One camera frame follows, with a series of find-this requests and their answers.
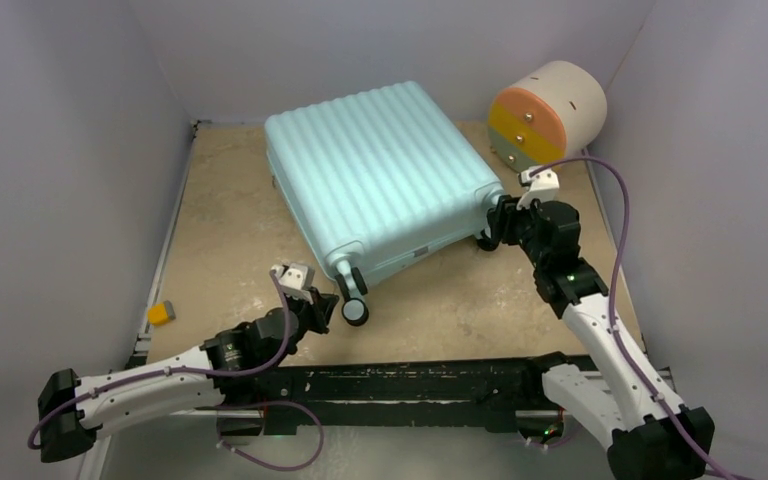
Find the ribbed suitcase surface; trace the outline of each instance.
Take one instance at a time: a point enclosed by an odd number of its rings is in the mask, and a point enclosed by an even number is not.
[[[479,232],[499,179],[415,82],[266,122],[269,162],[320,266],[371,286]]]

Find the hard-shell suitcase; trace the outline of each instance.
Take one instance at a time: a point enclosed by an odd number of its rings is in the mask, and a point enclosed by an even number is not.
[[[269,165],[343,317],[367,288],[486,227],[499,178],[415,82],[271,116]]]

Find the cable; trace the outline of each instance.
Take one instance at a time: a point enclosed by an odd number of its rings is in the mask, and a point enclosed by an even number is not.
[[[224,447],[229,452],[235,453],[254,464],[257,464],[263,468],[268,468],[270,470],[275,470],[278,472],[295,472],[297,470],[301,470],[303,468],[310,466],[313,462],[316,461],[317,458],[319,458],[319,454],[322,453],[322,447],[325,445],[325,429],[322,427],[322,422],[319,421],[319,418],[317,418],[317,416],[304,405],[296,402],[285,401],[285,400],[275,400],[271,402],[259,402],[259,403],[253,403],[251,405],[243,405],[243,406],[220,405],[220,406],[217,406],[216,409],[217,410],[239,410],[239,409],[250,409],[250,408],[259,408],[259,407],[271,407],[271,406],[290,407],[290,408],[295,408],[296,410],[301,410],[308,417],[310,417],[311,420],[313,420],[313,423],[316,424],[316,428],[317,430],[319,430],[319,444],[316,446],[316,451],[313,452],[313,455],[311,455],[310,458],[308,458],[307,460],[305,460],[304,462],[298,465],[293,465],[290,467],[274,465],[272,463],[263,461],[257,457],[249,455],[246,452],[243,452],[242,450],[239,450],[238,448],[234,447],[233,445],[225,441],[225,439],[222,438],[222,433],[219,431],[218,419],[216,422],[216,435],[219,437],[219,443],[216,444],[216,447],[217,448]]]
[[[278,292],[278,297],[281,300],[281,309],[284,312],[284,338],[281,340],[281,346],[278,348],[278,351],[275,353],[275,355],[269,359],[266,363],[263,365],[250,368],[248,370],[240,370],[237,372],[229,372],[225,370],[211,370],[206,368],[193,368],[193,367],[173,367],[167,370],[155,370],[151,372],[141,373],[138,375],[134,375],[132,377],[122,378],[119,380],[112,381],[110,383],[106,383],[102,385],[101,387],[98,387],[97,391],[104,393],[119,387],[122,387],[124,385],[129,385],[134,382],[139,382],[142,380],[147,380],[149,378],[154,377],[161,377],[161,376],[167,376],[169,374],[175,374],[175,373],[198,373],[202,375],[208,375],[212,377],[225,377],[225,378],[235,378],[235,377],[246,377],[250,375],[256,375],[260,372],[263,372],[264,370],[272,367],[276,363],[278,363],[281,358],[284,356],[284,353],[287,350],[287,345],[290,343],[290,325],[291,325],[291,313],[290,313],[290,305],[287,303],[287,297],[284,296],[284,293],[281,291],[281,284],[278,281],[278,277],[275,275],[275,272],[270,271],[269,277],[272,279],[273,285],[275,285],[275,290]],[[73,407],[74,405],[77,405],[78,403],[83,402],[84,400],[87,400],[92,395],[88,393],[84,393],[81,395],[76,396],[75,398],[72,398],[70,400],[67,400],[66,402],[58,405],[56,408],[54,408],[52,411],[48,412],[47,415],[45,415],[43,418],[40,419],[39,423],[34,426],[33,429],[31,429],[31,434],[28,436],[28,448],[31,450],[39,450],[42,448],[42,443],[35,443],[35,439],[37,437],[37,434],[39,434],[40,430],[48,424],[54,417],[57,415],[60,415],[64,410],[67,408]]]
[[[629,216],[630,216],[630,200],[628,195],[628,187],[626,186],[625,180],[623,180],[622,175],[620,175],[620,172],[618,172],[617,169],[615,169],[611,164],[609,164],[605,160],[598,157],[591,156],[591,155],[582,155],[579,157],[565,158],[563,160],[558,160],[556,162],[548,163],[546,165],[542,165],[541,167],[535,169],[533,172],[531,172],[531,175],[532,176],[536,175],[544,170],[547,170],[557,165],[563,165],[565,163],[572,163],[572,162],[590,162],[590,163],[595,163],[597,165],[600,165],[608,169],[608,171],[610,171],[614,175],[614,177],[617,179],[617,183],[620,186],[620,191],[622,192],[622,196],[623,196],[623,223],[622,223],[622,229],[620,232],[620,241],[617,244],[617,257],[614,260],[614,268],[611,271],[611,287],[610,287],[610,291],[608,292],[608,318],[610,319],[611,331],[613,332],[614,341],[616,342],[617,348],[619,348],[623,358],[625,358],[626,362],[628,362],[628,365],[631,367],[632,370],[634,370],[634,373],[637,374],[641,382],[643,382],[643,384],[646,385],[646,388],[649,390],[649,392],[652,395],[657,395],[658,387],[656,387],[655,384],[652,383],[646,377],[646,374],[640,368],[640,365],[638,365],[634,361],[634,359],[631,357],[631,354],[628,352],[628,348],[626,348],[625,343],[623,342],[622,337],[620,336],[619,330],[614,328],[616,326],[617,318],[618,318],[616,315],[617,280],[619,279],[620,263],[622,262],[623,252],[625,251],[625,242],[628,236],[628,224],[629,224]],[[664,409],[667,416],[670,418],[670,421],[672,422],[673,426],[675,426],[676,430],[678,430],[679,435],[681,435],[681,437],[684,439],[687,445],[694,452],[696,452],[696,454],[699,455],[699,457],[702,460],[704,460],[705,463],[707,463],[714,469],[714,472],[717,473],[717,476],[721,478],[725,478],[726,480],[740,480],[737,476],[730,473],[728,470],[725,469],[725,467],[720,465],[713,458],[711,458],[711,456],[705,453],[702,447],[700,447],[699,444],[693,440],[693,437],[690,436],[690,434],[684,428],[684,425],[681,424],[678,417],[675,415],[675,413],[673,413],[669,405],[667,405],[666,401],[658,400],[658,403]]]

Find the wooden table surface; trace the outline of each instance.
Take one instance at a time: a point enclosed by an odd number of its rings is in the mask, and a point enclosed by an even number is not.
[[[515,172],[489,148],[485,125],[458,127],[509,193],[521,189]],[[181,209],[169,247],[160,299],[177,319],[154,329],[149,361],[201,344],[220,330],[254,320],[279,300],[269,279],[275,263],[318,266],[272,186],[262,127],[208,127],[194,143]],[[581,214],[582,255],[610,278],[614,248],[584,164],[558,170],[559,200]],[[484,252],[472,238],[446,247],[370,289],[366,325],[339,314],[331,333],[310,333],[287,365],[350,364],[531,356],[560,350],[586,353],[540,300],[525,254],[500,246]],[[321,272],[314,285],[335,293]],[[625,284],[617,308],[638,342],[640,330]]]

